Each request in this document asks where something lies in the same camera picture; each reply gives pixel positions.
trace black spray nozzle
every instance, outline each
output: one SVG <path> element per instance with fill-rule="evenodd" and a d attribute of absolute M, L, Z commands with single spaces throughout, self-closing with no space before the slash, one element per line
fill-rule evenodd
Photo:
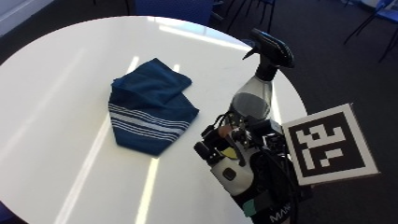
<path fill-rule="evenodd" d="M 247 52 L 243 59 L 250 57 L 254 53 L 258 53 L 262 66 L 294 67 L 294 56 L 287 45 L 282 41 L 257 29 L 251 30 L 250 38 L 255 41 L 255 46 Z"/>

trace white card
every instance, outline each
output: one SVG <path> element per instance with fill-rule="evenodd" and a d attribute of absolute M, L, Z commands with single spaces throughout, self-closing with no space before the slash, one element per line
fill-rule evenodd
<path fill-rule="evenodd" d="M 301 186 L 378 174 L 349 104 L 282 128 Z"/>

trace blue towel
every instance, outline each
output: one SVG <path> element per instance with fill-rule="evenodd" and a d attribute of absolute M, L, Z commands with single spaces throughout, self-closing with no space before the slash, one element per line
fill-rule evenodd
<path fill-rule="evenodd" d="M 200 112 L 181 93 L 190 84 L 158 59 L 113 80 L 108 107 L 120 146 L 160 156 Z"/>

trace white stripe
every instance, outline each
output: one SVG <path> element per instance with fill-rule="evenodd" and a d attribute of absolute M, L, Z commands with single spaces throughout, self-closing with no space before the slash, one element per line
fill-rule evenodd
<path fill-rule="evenodd" d="M 166 133 L 177 133 L 178 135 L 181 135 L 184 133 L 184 130 L 182 129 L 172 129 L 172 128 L 166 128 L 166 127 L 162 127 L 157 124 L 153 124 L 153 123 L 148 123 L 140 119 L 134 119 L 134 118 L 130 118 L 125 115 L 121 115 L 121 114 L 117 114 L 117 113 L 113 113 L 110 112 L 110 118 L 113 119 L 120 119 L 125 122 L 129 122 L 132 124 L 136 124 L 138 126 L 142 126 L 142 127 L 146 127 L 146 128 L 150 128 L 150 129 L 154 129 L 154 130 L 158 130 L 161 132 L 166 132 Z"/>
<path fill-rule="evenodd" d="M 140 110 L 136 110 L 134 112 L 128 112 L 128 111 L 121 110 L 121 109 L 109 108 L 109 111 L 114 112 L 117 114 L 125 115 L 128 117 L 137 117 L 137 119 L 145 120 L 146 122 L 150 122 L 150 123 L 157 123 L 161 126 L 166 126 L 169 128 L 180 128 L 180 129 L 184 129 L 184 130 L 188 128 L 188 125 L 173 124 L 170 122 L 165 123 L 161 120 L 154 120 L 154 117 L 152 117 L 152 119 L 150 119 L 149 115 L 142 113 Z"/>
<path fill-rule="evenodd" d="M 162 132 L 157 132 L 157 131 L 150 130 L 150 129 L 138 128 L 137 126 L 122 123 L 121 121 L 118 121 L 116 119 L 112 120 L 112 124 L 117 124 L 120 126 L 124 126 L 125 128 L 128 128 L 130 130 L 136 130 L 137 132 L 141 132 L 141 133 L 150 133 L 150 134 L 153 134 L 158 137 L 168 137 L 168 138 L 172 138 L 174 140 L 180 137 L 176 133 L 162 133 Z"/>
<path fill-rule="evenodd" d="M 327 159 L 335 158 L 335 157 L 341 157 L 343 156 L 343 151 L 341 150 L 341 148 L 337 148 L 334 150 L 329 150 L 326 151 L 326 157 Z"/>
<path fill-rule="evenodd" d="M 314 169 L 313 156 L 307 148 L 302 150 L 302 157 L 303 157 L 303 161 L 306 162 L 307 170 L 313 170 Z"/>
<path fill-rule="evenodd" d="M 189 122 L 186 121 L 173 121 L 173 120 L 166 120 L 166 119 L 158 119 L 153 116 L 150 116 L 148 113 L 141 112 L 140 110 L 128 110 L 124 107 L 116 106 L 113 104 L 109 104 L 109 109 L 113 109 L 116 111 L 122 111 L 125 114 L 130 114 L 130 115 L 141 115 L 142 117 L 145 117 L 145 119 L 148 120 L 153 120 L 157 123 L 164 123 L 165 125 L 177 125 L 177 126 L 184 126 L 185 128 L 188 128 L 189 126 Z"/>
<path fill-rule="evenodd" d="M 118 129 L 125 130 L 129 133 L 133 133 L 133 134 L 137 134 L 137 135 L 141 135 L 141 136 L 145 136 L 145 137 L 156 138 L 156 139 L 160 139 L 160 140 L 165 140 L 165 141 L 169 141 L 169 142 L 174 142 L 176 141 L 174 139 L 170 139 L 168 137 L 158 137 L 154 134 L 149 134 L 146 132 L 138 132 L 136 130 L 130 130 L 130 128 L 125 128 L 120 124 L 113 124 L 113 128 L 118 128 Z"/>

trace gray carpet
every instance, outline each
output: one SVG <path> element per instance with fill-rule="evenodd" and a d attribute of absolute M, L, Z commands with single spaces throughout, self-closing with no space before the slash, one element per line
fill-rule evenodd
<path fill-rule="evenodd" d="M 230 3 L 230 0 L 225 1 L 220 15 Z M 97 2 L 93 6 L 90 0 L 56 0 L 0 38 L 0 63 L 41 35 L 81 21 L 125 15 L 124 0 Z M 230 35 L 241 39 L 247 38 L 254 27 L 266 30 L 267 15 L 259 25 L 259 14 L 255 7 L 247 18 L 242 13 Z M 339 0 L 277 0 L 275 3 L 271 35 L 283 40 L 294 53 L 295 68 L 282 71 L 294 84 L 307 112 L 354 104 L 382 172 L 374 177 L 315 187 L 313 199 L 301 204 L 299 223 L 398 222 L 398 47 L 381 63 L 377 62 L 397 25 L 374 21 L 347 46 L 342 45 L 369 14 L 357 5 L 343 7 Z M 222 23 L 212 21 L 210 26 L 225 32 L 229 21 L 230 17 Z"/>

